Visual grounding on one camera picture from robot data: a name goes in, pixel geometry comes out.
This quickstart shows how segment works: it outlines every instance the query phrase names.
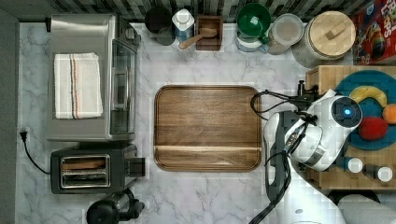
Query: kitchen counter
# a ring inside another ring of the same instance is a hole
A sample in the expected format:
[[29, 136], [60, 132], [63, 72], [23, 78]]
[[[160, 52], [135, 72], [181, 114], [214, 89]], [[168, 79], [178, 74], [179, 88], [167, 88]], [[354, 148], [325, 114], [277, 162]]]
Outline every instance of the kitchen counter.
[[[141, 217], [130, 223], [248, 223], [267, 206], [262, 164], [249, 173], [166, 172], [153, 159], [154, 97], [167, 84], [248, 85], [258, 91], [271, 90], [295, 94], [298, 80], [308, 70], [297, 64], [291, 50], [279, 56], [255, 51], [239, 51], [233, 42], [235, 24], [225, 24], [221, 50], [184, 51], [176, 40], [161, 46], [149, 37], [146, 27], [134, 24], [142, 35], [138, 49], [136, 89], [136, 139], [138, 156], [147, 158], [147, 176], [131, 188], [146, 204]], [[34, 160], [45, 170], [50, 153], [71, 143], [46, 140], [47, 80], [49, 40], [44, 23], [21, 23], [19, 128], [28, 128], [27, 146]], [[347, 55], [342, 64], [352, 64]], [[277, 102], [263, 97], [264, 106]], [[282, 105], [275, 111], [293, 109]], [[50, 177], [29, 162], [18, 142], [16, 223], [85, 223], [91, 203], [103, 194], [54, 195]], [[264, 223], [276, 223], [273, 212]]]

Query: toaster oven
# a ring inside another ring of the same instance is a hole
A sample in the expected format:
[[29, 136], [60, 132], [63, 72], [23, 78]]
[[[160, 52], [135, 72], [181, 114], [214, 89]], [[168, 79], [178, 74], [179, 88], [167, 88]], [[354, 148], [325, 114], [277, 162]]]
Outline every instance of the toaster oven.
[[[136, 50], [140, 35], [107, 14], [53, 15], [50, 21], [49, 141], [110, 142], [134, 139]], [[103, 113], [88, 119], [55, 116], [54, 58], [92, 52], [98, 56]]]

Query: toaster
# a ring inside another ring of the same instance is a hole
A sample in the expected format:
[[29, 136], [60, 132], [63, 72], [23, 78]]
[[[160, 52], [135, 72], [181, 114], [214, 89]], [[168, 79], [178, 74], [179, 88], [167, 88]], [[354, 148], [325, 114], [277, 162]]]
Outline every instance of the toaster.
[[50, 157], [54, 194], [122, 191], [144, 175], [145, 159], [136, 157], [135, 145], [122, 142], [80, 143]]

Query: striped dish towel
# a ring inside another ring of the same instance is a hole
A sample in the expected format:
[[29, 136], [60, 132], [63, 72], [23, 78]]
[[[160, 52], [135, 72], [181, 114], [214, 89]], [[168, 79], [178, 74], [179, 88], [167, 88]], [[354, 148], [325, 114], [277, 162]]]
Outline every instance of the striped dish towel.
[[57, 119], [102, 116], [99, 57], [96, 54], [56, 54], [54, 73]]

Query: cereal box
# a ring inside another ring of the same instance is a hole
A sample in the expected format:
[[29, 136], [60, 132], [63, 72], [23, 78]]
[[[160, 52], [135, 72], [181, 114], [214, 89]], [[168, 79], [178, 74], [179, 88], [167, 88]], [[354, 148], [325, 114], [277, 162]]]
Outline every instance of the cereal box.
[[376, 0], [352, 20], [354, 64], [396, 64], [396, 0]]

